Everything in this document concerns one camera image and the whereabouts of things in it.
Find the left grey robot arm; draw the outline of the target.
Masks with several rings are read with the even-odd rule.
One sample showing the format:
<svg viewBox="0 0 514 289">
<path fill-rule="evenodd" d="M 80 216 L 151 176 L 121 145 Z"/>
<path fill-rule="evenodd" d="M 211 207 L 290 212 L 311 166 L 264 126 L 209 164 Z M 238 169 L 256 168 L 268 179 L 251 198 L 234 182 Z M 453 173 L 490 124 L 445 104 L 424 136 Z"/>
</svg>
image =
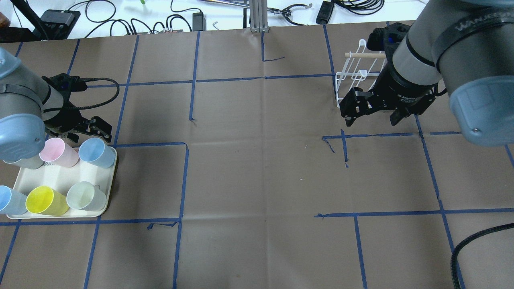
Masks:
<svg viewBox="0 0 514 289">
<path fill-rule="evenodd" d="M 97 136 L 110 142 L 112 126 L 101 117 L 87 119 L 82 110 L 98 108 L 114 101 L 119 84 L 107 101 L 92 106 L 75 106 L 72 93 L 83 92 L 88 82 L 103 78 L 71 76 L 65 73 L 53 77 L 38 76 L 22 61 L 0 50 L 0 157 L 3 161 L 29 159 L 39 154 L 45 137 L 67 138 L 78 142 L 79 134 Z"/>
</svg>

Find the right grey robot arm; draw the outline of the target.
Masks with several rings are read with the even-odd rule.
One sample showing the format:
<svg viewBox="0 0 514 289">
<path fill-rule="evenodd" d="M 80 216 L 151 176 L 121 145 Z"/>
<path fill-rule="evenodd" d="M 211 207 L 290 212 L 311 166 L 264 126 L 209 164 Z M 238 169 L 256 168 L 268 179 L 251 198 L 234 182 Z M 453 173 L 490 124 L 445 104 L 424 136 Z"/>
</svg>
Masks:
<svg viewBox="0 0 514 289">
<path fill-rule="evenodd" d="M 411 26 L 376 28 L 370 51 L 387 63 L 369 91 L 351 88 L 339 102 L 346 125 L 391 110 L 391 125 L 423 114 L 443 81 L 465 139 L 504 146 L 514 139 L 512 0 L 430 0 Z"/>
</svg>

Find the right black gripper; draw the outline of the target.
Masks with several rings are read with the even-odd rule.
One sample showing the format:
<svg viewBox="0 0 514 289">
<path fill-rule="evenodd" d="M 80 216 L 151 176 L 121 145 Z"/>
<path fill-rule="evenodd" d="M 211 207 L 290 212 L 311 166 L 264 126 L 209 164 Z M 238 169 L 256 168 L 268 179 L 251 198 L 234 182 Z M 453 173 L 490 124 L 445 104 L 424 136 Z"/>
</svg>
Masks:
<svg viewBox="0 0 514 289">
<path fill-rule="evenodd" d="M 402 41 L 406 40 L 409 29 L 409 25 L 395 22 L 387 27 L 375 28 L 370 33 L 367 49 L 384 51 L 387 64 L 371 90 L 365 92 L 359 87 L 353 87 L 339 102 L 340 114 L 347 127 L 352 126 L 359 117 L 379 110 L 392 110 L 390 124 L 396 126 L 411 115 L 423 114 L 435 102 L 435 84 L 421 85 L 411 82 L 401 76 L 395 67 L 400 61 L 393 60 L 394 53 L 400 51 L 400 60 L 405 60 L 404 53 L 410 52 L 409 48 L 400 47 Z"/>
</svg>

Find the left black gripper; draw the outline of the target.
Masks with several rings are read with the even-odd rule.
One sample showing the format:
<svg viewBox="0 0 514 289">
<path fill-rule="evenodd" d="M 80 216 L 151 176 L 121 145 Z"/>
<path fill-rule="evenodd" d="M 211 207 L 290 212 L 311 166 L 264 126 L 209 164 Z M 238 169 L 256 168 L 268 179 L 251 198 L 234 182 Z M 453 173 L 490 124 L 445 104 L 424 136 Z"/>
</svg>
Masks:
<svg viewBox="0 0 514 289">
<path fill-rule="evenodd" d="M 65 73 L 53 77 L 43 77 L 50 88 L 56 89 L 62 96 L 63 104 L 51 105 L 59 108 L 57 114 L 45 120 L 46 133 L 52 137 L 64 136 L 73 143 L 79 143 L 79 135 L 96 136 L 107 143 L 112 140 L 112 126 L 99 116 L 91 119 L 84 118 L 78 109 L 70 102 L 71 93 L 83 92 L 88 86 L 79 76 L 70 76 Z"/>
</svg>

